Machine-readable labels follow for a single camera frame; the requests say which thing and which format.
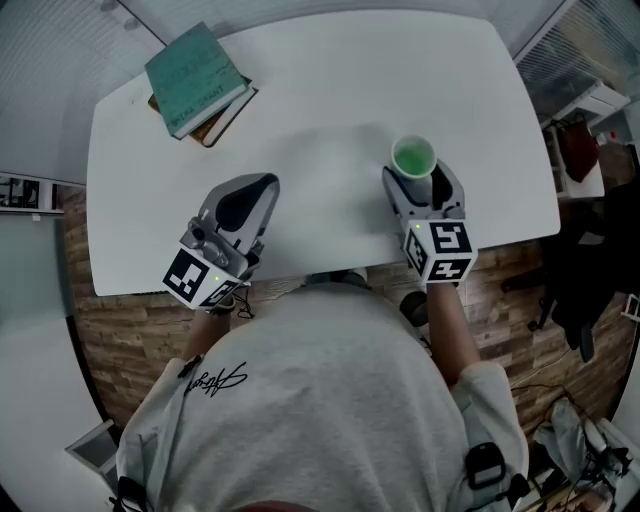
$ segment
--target stack of books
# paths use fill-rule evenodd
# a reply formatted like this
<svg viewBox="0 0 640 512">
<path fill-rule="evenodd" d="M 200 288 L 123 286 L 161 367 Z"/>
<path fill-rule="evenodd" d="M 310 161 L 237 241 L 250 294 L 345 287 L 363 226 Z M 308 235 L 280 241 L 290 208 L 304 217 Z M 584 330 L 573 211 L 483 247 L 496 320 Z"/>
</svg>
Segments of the stack of books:
<svg viewBox="0 0 640 512">
<path fill-rule="evenodd" d="M 169 44 L 145 69 L 153 89 L 149 106 L 160 113 L 169 134 L 191 135 L 206 147 L 258 92 L 204 23 Z"/>
</svg>

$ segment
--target paper cup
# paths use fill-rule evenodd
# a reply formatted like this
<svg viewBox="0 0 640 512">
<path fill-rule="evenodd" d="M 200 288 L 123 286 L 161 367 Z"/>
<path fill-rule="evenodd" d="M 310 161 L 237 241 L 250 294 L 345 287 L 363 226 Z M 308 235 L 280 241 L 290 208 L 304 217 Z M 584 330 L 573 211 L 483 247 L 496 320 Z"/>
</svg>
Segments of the paper cup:
<svg viewBox="0 0 640 512">
<path fill-rule="evenodd" d="M 419 180 L 436 168 L 436 152 L 429 141 L 419 135 L 407 135 L 391 146 L 391 166 L 404 178 Z"/>
</svg>

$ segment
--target brown book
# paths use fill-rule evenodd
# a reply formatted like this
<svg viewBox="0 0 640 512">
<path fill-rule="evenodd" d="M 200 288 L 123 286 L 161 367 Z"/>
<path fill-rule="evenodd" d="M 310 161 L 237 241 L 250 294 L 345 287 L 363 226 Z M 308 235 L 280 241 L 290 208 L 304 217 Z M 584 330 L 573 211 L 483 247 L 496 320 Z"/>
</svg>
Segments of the brown book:
<svg viewBox="0 0 640 512">
<path fill-rule="evenodd" d="M 189 135 L 204 147 L 212 147 L 257 92 L 257 89 L 249 87 L 247 92 L 238 96 L 222 110 L 216 112 Z M 147 103 L 153 110 L 160 113 L 155 95 L 151 95 Z"/>
</svg>

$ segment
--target strap buckle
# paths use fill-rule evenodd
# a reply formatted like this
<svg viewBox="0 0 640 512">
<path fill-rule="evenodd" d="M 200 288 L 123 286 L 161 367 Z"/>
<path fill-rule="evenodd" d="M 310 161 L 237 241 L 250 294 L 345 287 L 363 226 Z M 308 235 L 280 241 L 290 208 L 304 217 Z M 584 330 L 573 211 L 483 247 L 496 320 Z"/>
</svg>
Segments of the strap buckle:
<svg viewBox="0 0 640 512">
<path fill-rule="evenodd" d="M 137 510 L 140 512 L 148 512 L 147 508 L 147 491 L 138 482 L 121 476 L 118 479 L 118 498 L 109 498 L 113 503 L 113 510 L 116 512 L 124 512 L 129 510 Z"/>
<path fill-rule="evenodd" d="M 178 378 L 182 379 L 182 378 L 186 377 L 187 375 L 189 375 L 189 373 L 191 373 L 191 370 L 193 369 L 193 367 L 195 365 L 197 365 L 201 360 L 202 360 L 202 356 L 200 356 L 200 355 L 197 355 L 193 359 L 191 359 L 191 361 L 189 361 L 188 363 L 186 363 L 182 367 L 182 370 L 180 370 L 180 373 L 178 374 Z"/>
<path fill-rule="evenodd" d="M 507 472 L 502 452 L 495 443 L 474 446 L 464 462 L 469 487 L 474 491 L 500 482 Z"/>
</svg>

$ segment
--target black cable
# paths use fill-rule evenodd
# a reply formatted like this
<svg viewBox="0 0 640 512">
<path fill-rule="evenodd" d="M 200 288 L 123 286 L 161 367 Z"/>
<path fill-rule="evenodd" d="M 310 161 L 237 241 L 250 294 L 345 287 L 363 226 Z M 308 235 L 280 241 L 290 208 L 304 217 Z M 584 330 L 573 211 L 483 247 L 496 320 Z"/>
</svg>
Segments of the black cable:
<svg viewBox="0 0 640 512">
<path fill-rule="evenodd" d="M 584 414 L 587 418 L 589 418 L 591 421 L 593 421 L 591 419 L 591 416 L 587 413 L 587 411 L 585 411 L 575 400 L 575 398 L 573 398 L 573 395 L 571 395 L 571 393 L 569 393 L 569 391 L 567 391 L 567 388 L 565 388 L 562 384 L 553 384 L 553 385 L 548 385 L 548 384 L 527 384 L 525 386 L 516 386 L 515 388 L 511 388 L 511 391 L 516 391 L 518 389 L 528 389 L 528 388 L 546 388 L 546 389 L 562 389 L 562 391 L 564 391 L 564 393 L 562 395 L 560 395 L 558 398 L 556 398 L 554 400 L 554 403 L 559 400 L 560 398 L 568 398 L 569 402 L 571 402 L 573 405 L 575 405 L 582 414 Z"/>
<path fill-rule="evenodd" d="M 562 359 L 564 359 L 564 357 L 569 354 L 569 352 L 571 352 L 571 349 L 567 349 L 567 351 L 562 354 L 559 358 L 557 358 L 556 360 L 545 364 L 544 366 L 541 366 L 540 368 L 538 368 L 537 370 L 531 372 L 529 375 L 527 375 L 526 377 L 523 377 L 522 379 L 520 379 L 518 382 L 516 382 L 514 385 L 517 386 L 518 384 L 520 384 L 521 382 L 524 382 L 525 380 L 529 380 L 531 377 L 538 375 L 541 371 L 546 370 L 547 368 L 549 368 L 550 366 L 553 366 L 556 363 L 559 363 Z"/>
<path fill-rule="evenodd" d="M 233 294 L 233 298 L 236 299 L 242 307 L 238 309 L 236 313 L 238 318 L 244 318 L 245 320 L 253 320 L 256 315 L 251 311 L 251 304 L 249 304 L 249 287 L 245 287 L 244 289 L 244 298 L 240 297 L 237 293 Z"/>
</svg>

